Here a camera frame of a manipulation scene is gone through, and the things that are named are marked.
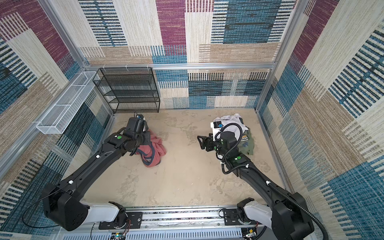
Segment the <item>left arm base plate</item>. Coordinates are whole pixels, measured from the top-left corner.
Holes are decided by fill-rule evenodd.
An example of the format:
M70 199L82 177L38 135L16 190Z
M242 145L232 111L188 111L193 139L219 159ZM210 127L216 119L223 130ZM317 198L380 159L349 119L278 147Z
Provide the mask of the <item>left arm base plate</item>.
M128 212L118 214L112 222L101 222L99 230L127 230L139 229L142 224L143 212Z

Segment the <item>white cloth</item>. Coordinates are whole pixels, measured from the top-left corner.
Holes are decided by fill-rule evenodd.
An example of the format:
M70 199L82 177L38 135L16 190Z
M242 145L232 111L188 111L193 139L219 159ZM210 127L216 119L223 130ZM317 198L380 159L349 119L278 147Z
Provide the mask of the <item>white cloth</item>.
M247 131L249 128L244 124L243 118L239 114L234 114L234 115L227 115L223 117L217 117L215 120L227 120L230 123L236 123L242 128L242 132Z

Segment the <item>red cloth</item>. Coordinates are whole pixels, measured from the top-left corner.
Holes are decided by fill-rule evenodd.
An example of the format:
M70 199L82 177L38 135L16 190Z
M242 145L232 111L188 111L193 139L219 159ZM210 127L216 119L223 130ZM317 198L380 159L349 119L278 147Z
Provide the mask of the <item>red cloth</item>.
M166 155L167 151L163 146L162 139L151 130L149 133L151 135L150 144L141 145L137 149L136 155L141 156L142 162L147 168L152 168L161 163L161 158Z

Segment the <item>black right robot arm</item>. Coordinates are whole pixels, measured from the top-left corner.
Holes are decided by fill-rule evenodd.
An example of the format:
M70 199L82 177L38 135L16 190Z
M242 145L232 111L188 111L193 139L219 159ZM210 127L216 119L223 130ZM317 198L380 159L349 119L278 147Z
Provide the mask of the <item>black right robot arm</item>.
M207 152L215 151L222 156L222 167L248 183L267 203L259 206L254 200L239 205L247 221L256 221L270 228L279 240L302 240L314 232L314 224L306 210L304 198L291 194L271 181L236 147L233 132L223 132L222 139L197 137L200 147Z

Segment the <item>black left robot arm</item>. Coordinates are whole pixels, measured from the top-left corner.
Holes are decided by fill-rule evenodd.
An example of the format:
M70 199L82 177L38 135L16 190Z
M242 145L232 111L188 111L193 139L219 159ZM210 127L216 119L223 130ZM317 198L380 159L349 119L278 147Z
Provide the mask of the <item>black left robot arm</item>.
M81 200L108 167L125 154L134 155L141 145L150 142L151 134L145 117L129 118L127 126L107 137L96 153L74 173L57 185L44 187L41 195L44 215L67 231L97 222L105 222L113 229L125 227L128 216L122 205L115 202L94 205Z

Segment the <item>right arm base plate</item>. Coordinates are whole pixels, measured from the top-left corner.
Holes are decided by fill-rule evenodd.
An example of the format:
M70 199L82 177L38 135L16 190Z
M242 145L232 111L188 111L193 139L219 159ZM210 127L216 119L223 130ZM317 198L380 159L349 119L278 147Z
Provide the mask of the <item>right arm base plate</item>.
M219 210L218 215L224 219L225 226L257 224L256 221L247 219L237 209L222 208Z

